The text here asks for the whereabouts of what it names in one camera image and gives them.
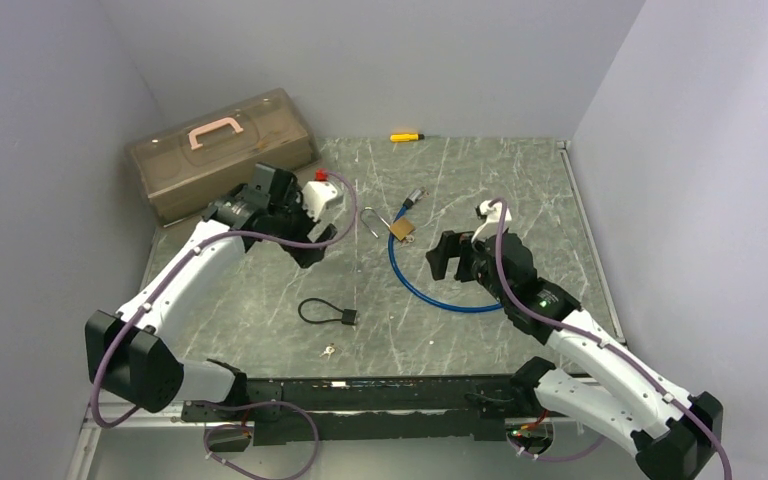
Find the brass padlock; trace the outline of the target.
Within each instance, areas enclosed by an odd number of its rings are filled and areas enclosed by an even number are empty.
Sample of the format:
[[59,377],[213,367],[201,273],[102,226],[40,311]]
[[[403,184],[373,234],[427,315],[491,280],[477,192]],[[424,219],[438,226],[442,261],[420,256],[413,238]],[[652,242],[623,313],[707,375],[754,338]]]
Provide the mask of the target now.
[[365,207],[359,214],[359,220],[374,238],[380,237],[379,232],[372,226],[372,221],[376,220],[378,223],[386,226],[389,234],[392,235],[398,242],[412,243],[415,240],[414,232],[416,227],[409,220],[404,218],[389,222],[374,208]]

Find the blue cable lock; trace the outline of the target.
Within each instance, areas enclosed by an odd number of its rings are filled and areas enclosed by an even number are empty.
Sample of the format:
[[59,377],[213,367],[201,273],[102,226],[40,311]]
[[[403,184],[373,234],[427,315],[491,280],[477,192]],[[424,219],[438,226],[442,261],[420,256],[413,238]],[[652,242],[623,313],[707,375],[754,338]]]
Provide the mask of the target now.
[[[418,203],[422,198],[426,196],[427,196],[427,191],[424,188],[416,188],[413,191],[411,191],[406,196],[405,200],[402,202],[402,206],[396,213],[394,220],[400,220],[408,210],[410,210],[416,203]],[[500,311],[502,309],[502,305],[500,303],[495,303],[495,304],[486,305],[486,306],[471,306],[471,307],[458,306],[458,305],[452,305],[449,303],[436,300],[424,294],[423,292],[418,290],[404,276],[400,267],[398,266],[398,262],[395,255],[395,240],[396,240],[396,237],[393,234],[390,234],[388,236],[387,255],[388,255],[390,267],[393,273],[395,274],[397,280],[401,283],[401,285],[405,287],[410,294],[412,294],[414,297],[416,297],[420,301],[444,311],[461,313],[461,314],[483,314],[483,313],[489,313],[494,311]]]

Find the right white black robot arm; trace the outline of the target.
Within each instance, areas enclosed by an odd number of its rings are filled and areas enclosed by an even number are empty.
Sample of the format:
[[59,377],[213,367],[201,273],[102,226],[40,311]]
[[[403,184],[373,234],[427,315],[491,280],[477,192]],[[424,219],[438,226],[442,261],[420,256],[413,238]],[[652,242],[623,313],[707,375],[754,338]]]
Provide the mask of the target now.
[[517,330],[598,383],[586,385],[534,357],[510,378],[515,409],[524,415],[550,410],[583,423],[626,450],[649,479],[696,478],[720,444],[722,403],[708,392],[691,394],[605,333],[575,297],[539,276],[517,235],[471,237],[442,233],[425,255],[433,279],[443,279],[457,259],[456,280],[480,284]]

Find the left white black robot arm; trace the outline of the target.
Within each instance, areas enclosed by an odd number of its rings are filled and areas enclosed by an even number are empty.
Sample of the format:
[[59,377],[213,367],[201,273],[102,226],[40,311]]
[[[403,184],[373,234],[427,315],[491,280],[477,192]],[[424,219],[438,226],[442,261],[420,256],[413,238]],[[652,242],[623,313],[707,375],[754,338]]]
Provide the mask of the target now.
[[321,261],[346,234],[332,224],[316,240],[309,234],[343,199],[356,214],[357,191],[337,172],[320,169],[301,184],[294,173],[259,163],[251,180],[212,200],[184,246],[147,286],[115,312],[98,310],[87,320],[89,410],[96,424],[118,424],[104,419],[102,392],[130,403],[132,413],[191,401],[221,419],[239,417],[250,401],[246,373],[222,361],[181,359],[170,345],[216,277],[257,242],[281,246],[301,268]]

